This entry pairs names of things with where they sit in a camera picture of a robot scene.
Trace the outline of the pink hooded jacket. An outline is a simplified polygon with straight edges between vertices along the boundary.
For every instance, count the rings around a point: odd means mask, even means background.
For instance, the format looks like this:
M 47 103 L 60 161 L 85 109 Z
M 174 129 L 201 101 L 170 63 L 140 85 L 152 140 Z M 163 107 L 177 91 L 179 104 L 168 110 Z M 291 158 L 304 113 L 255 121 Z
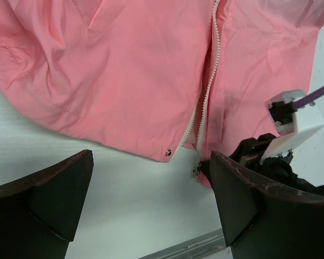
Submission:
M 308 91 L 324 1 L 0 1 L 0 93 L 58 133 L 159 162 L 275 133 Z

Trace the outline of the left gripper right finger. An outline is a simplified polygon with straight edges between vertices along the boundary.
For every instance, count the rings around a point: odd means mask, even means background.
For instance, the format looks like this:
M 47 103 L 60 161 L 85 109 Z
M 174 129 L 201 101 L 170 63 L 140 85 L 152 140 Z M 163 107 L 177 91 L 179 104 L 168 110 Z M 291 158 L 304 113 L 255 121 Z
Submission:
M 324 258 L 324 196 L 283 185 L 219 152 L 211 155 L 210 174 L 234 258 Z

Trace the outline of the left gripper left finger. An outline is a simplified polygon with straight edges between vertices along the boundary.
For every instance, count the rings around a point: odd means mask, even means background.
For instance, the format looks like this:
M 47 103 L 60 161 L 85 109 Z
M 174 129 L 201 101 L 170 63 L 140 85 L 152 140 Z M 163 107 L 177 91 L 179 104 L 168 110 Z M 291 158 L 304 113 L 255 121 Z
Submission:
M 0 258 L 65 258 L 93 172 L 83 150 L 0 186 Z

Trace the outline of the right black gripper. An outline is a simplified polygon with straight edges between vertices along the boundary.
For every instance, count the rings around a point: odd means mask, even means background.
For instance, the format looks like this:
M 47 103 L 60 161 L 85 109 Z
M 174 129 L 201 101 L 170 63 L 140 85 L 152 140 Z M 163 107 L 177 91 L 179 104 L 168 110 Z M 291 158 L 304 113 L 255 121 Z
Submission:
M 290 166 L 292 151 L 289 151 L 287 156 L 280 155 L 260 161 L 264 151 L 275 138 L 273 134 L 267 133 L 257 139 L 245 139 L 229 157 L 244 167 L 286 186 L 312 194 L 324 194 L 324 185 L 314 186 L 293 172 Z

